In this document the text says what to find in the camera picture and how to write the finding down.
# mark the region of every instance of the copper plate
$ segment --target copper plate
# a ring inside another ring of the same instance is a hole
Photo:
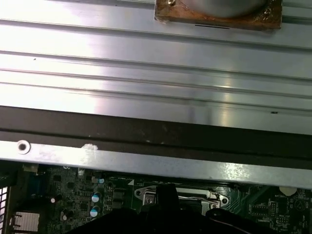
[[[222,19],[195,12],[180,0],[174,4],[168,0],[156,0],[155,19],[160,22],[184,22],[199,25],[211,25],[226,28],[243,28],[250,30],[279,29],[282,23],[282,0],[269,0],[268,3],[252,14]]]

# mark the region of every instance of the metal bracket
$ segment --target metal bracket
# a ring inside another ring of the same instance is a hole
[[[210,209],[221,208],[229,203],[229,199],[216,192],[201,189],[176,188],[178,197],[181,200],[200,200],[202,215]],[[135,190],[135,196],[142,200],[143,205],[155,202],[156,186],[148,186]]]

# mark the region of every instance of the motherboard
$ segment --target motherboard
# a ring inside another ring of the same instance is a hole
[[[42,166],[37,173],[31,173],[28,206],[22,209],[40,214],[39,234],[64,234],[114,209],[131,208],[140,212],[143,205],[154,202],[156,186],[167,183],[175,184],[180,204],[190,199],[200,200],[200,205],[193,207],[203,215],[210,209],[222,208],[278,233],[312,233],[310,190],[124,175],[81,168]],[[35,208],[31,205],[35,203],[40,205]]]

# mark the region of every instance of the metal rail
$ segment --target metal rail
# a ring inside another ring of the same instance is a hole
[[[312,9],[282,29],[153,20],[153,5],[0,3],[0,105],[312,135]]]
[[[74,166],[105,171],[226,182],[312,188],[311,170],[126,154],[83,148],[31,144],[28,153],[16,142],[0,141],[2,159]]]

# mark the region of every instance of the green circuit board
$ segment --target green circuit board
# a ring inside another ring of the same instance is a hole
[[[135,191],[166,183],[175,183],[177,188],[209,190],[223,195],[228,198],[227,204],[222,206],[223,209],[279,233],[310,233],[310,190],[297,189],[292,196],[286,196],[278,187],[270,186],[131,176],[92,170],[80,170],[80,173],[78,171],[77,168],[44,167],[40,173],[31,176],[29,195],[32,197],[62,195],[62,200],[49,204],[46,210],[42,211],[45,212],[45,219],[40,220],[39,233],[63,234],[121,207],[139,212],[142,200],[136,197]],[[96,203],[91,199],[95,193],[99,194],[99,201]],[[94,207],[98,212],[95,217],[90,215]],[[64,210],[74,212],[73,216],[65,221],[60,217]]]

